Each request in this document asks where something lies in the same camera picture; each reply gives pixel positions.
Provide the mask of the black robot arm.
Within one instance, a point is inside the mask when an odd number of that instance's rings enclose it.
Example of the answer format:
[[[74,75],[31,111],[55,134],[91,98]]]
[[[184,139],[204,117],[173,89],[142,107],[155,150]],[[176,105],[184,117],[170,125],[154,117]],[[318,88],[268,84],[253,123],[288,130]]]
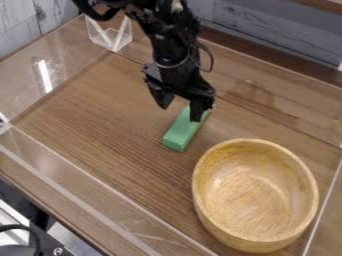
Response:
[[[176,96],[190,102],[190,121],[200,122],[214,106],[216,89],[205,80],[201,51],[214,56],[200,42],[200,20],[188,0],[99,0],[107,11],[99,13],[89,0],[73,0],[79,10],[95,21],[110,21],[119,12],[135,20],[150,39],[153,62],[143,65],[145,82],[153,98],[168,109]]]

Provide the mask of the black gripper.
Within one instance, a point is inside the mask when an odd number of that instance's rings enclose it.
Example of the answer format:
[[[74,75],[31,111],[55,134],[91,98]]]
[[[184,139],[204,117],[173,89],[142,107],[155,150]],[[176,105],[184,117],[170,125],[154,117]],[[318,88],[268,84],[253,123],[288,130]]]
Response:
[[[145,81],[153,98],[162,109],[168,109],[176,95],[190,101],[190,120],[200,122],[204,113],[213,108],[216,90],[202,77],[200,70],[185,66],[165,69],[155,63],[143,65]]]

